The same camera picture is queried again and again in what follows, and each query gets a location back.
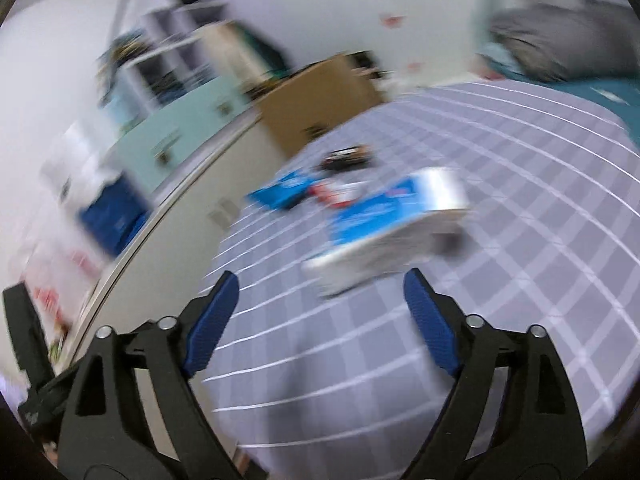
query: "blue gripper pad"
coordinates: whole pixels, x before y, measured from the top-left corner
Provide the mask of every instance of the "blue gripper pad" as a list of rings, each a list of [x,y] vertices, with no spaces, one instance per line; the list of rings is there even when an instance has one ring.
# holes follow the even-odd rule
[[[220,286],[209,306],[192,327],[186,341],[186,357],[182,370],[189,377],[204,370],[216,349],[231,314],[236,309],[240,285],[238,277],[231,272]]]
[[[456,335],[414,270],[404,276],[404,299],[436,364],[449,375],[455,375],[460,368]]]

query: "red mark on wall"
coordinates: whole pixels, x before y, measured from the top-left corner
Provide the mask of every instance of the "red mark on wall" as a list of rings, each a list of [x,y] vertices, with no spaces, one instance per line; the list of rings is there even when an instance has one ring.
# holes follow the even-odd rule
[[[406,66],[406,70],[409,74],[417,74],[418,72],[420,72],[420,70],[422,70],[422,63],[420,63],[419,61],[409,63]]]
[[[380,22],[386,28],[400,28],[400,27],[402,27],[402,22],[404,22],[405,18],[406,18],[406,16],[393,16],[392,14],[389,14],[388,12],[384,12],[384,13],[380,14]]]

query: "drawer handle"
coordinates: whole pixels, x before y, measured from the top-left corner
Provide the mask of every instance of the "drawer handle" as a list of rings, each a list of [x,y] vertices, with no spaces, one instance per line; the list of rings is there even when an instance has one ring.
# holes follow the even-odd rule
[[[180,130],[172,131],[165,139],[154,147],[154,158],[163,168],[171,163],[171,147],[180,139]]]
[[[161,152],[156,153],[156,162],[163,168],[168,166],[171,162],[171,153],[168,150],[162,150]]]
[[[234,107],[231,102],[224,101],[222,104],[216,106],[216,109],[220,112],[220,115],[226,117],[234,110]]]

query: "teal bedding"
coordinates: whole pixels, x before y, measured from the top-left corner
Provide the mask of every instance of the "teal bedding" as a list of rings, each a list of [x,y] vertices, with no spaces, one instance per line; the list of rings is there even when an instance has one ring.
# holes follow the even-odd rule
[[[631,79],[581,79],[543,83],[511,72],[498,63],[489,61],[492,68],[508,79],[546,86],[567,94],[592,101],[611,110],[622,119],[629,137],[640,149],[640,78]]]

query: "gray pillow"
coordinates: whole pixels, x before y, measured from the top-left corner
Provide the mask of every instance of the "gray pillow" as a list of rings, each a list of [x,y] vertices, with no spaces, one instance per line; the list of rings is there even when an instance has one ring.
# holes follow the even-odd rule
[[[490,31],[540,81],[639,74],[634,42],[620,20],[600,7],[563,9],[536,5],[502,12]]]

